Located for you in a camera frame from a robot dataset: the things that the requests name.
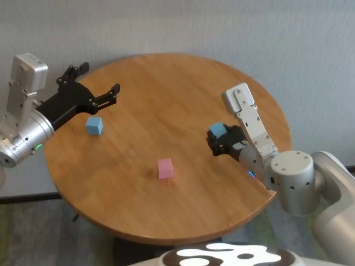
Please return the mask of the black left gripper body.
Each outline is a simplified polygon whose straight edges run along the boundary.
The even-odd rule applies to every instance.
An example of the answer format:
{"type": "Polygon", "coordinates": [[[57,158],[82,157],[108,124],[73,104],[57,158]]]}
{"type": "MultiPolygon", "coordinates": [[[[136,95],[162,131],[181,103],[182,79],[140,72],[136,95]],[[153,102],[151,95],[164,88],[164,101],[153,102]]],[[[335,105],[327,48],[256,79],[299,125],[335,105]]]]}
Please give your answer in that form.
{"type": "Polygon", "coordinates": [[[35,110],[42,114],[57,131],[65,123],[80,113],[96,114],[94,95],[84,85],[74,81],[68,83],[35,110]]]}

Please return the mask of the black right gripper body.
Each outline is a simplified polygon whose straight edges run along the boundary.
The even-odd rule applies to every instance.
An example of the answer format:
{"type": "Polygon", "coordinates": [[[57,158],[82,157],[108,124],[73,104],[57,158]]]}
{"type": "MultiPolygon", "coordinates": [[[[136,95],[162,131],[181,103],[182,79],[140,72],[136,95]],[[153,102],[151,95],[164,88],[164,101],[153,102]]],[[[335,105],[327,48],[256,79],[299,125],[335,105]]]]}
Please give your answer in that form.
{"type": "Polygon", "coordinates": [[[225,146],[227,147],[227,154],[231,156],[237,162],[240,161],[240,154],[242,149],[246,147],[248,141],[246,140],[246,136],[244,135],[243,130],[241,129],[241,138],[240,139],[230,139],[225,133],[225,146]]]}

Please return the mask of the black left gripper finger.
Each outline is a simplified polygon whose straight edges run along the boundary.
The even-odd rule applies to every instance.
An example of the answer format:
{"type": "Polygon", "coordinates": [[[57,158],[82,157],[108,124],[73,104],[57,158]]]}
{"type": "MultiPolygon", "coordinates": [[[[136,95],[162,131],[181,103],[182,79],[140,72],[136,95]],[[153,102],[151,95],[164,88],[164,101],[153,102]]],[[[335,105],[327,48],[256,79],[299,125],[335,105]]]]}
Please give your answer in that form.
{"type": "Polygon", "coordinates": [[[67,68],[67,70],[64,72],[64,74],[56,80],[56,83],[58,85],[64,85],[64,84],[74,82],[76,78],[86,74],[89,71],[89,68],[90,66],[88,62],[84,62],[80,66],[70,65],[67,68]]]}
{"type": "Polygon", "coordinates": [[[116,104],[117,101],[117,95],[120,92],[120,84],[116,83],[114,86],[110,88],[110,90],[103,94],[100,95],[96,98],[90,99],[89,102],[91,106],[94,106],[97,109],[103,109],[108,106],[116,104]]]}

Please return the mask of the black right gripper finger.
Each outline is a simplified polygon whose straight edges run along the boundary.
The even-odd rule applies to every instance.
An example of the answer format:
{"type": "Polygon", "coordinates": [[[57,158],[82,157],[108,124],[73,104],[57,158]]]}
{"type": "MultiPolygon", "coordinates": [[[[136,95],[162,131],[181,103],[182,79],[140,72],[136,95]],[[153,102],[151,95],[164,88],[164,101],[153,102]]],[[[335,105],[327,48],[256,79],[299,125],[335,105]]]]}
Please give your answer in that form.
{"type": "Polygon", "coordinates": [[[240,139],[241,138],[241,128],[237,125],[225,125],[227,131],[227,136],[230,139],[240,139]]]}
{"type": "Polygon", "coordinates": [[[211,130],[207,131],[206,137],[207,144],[214,156],[227,154],[227,147],[225,146],[225,134],[216,136],[211,130]]]}

